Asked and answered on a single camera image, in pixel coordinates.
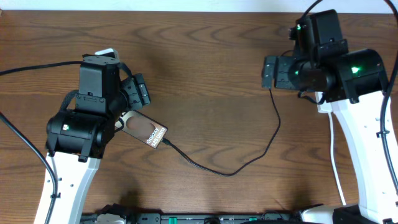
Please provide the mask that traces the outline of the Galaxy S25 Ultra smartphone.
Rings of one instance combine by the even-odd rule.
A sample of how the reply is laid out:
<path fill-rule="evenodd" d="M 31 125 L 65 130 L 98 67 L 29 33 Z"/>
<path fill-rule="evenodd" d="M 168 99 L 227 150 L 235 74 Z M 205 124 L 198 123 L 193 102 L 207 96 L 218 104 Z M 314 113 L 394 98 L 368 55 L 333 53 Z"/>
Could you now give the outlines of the Galaxy S25 Ultra smartphone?
<path fill-rule="evenodd" d="M 138 111 L 129 111 L 124 113 L 120 118 L 124 123 L 122 131 L 154 149 L 157 149 L 168 131 L 166 126 Z M 122 122 L 117 121 L 115 127 L 116 129 L 121 128 Z"/>

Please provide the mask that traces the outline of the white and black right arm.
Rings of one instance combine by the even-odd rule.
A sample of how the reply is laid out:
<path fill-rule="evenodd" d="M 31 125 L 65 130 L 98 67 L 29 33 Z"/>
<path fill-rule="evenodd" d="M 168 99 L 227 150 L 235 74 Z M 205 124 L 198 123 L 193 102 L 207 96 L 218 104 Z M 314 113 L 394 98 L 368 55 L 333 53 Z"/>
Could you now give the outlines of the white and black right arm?
<path fill-rule="evenodd" d="M 349 148 L 359 200 L 342 207 L 314 206 L 299 215 L 311 223 L 396 223 L 397 140 L 389 81 L 372 49 L 350 51 L 337 12 L 304 14 L 289 31 L 291 56 L 264 60 L 262 86 L 295 90 L 300 98 L 320 92 L 330 104 Z"/>

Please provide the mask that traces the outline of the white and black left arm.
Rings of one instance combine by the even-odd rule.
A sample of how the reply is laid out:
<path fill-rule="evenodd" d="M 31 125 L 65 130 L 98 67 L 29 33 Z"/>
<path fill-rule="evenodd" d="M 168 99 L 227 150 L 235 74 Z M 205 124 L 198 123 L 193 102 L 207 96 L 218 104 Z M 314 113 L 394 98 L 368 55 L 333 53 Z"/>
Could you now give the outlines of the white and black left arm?
<path fill-rule="evenodd" d="M 132 74 L 114 49 L 84 55 L 79 89 L 47 123 L 47 172 L 35 223 L 79 223 L 91 181 L 121 115 L 150 103 L 141 74 Z"/>

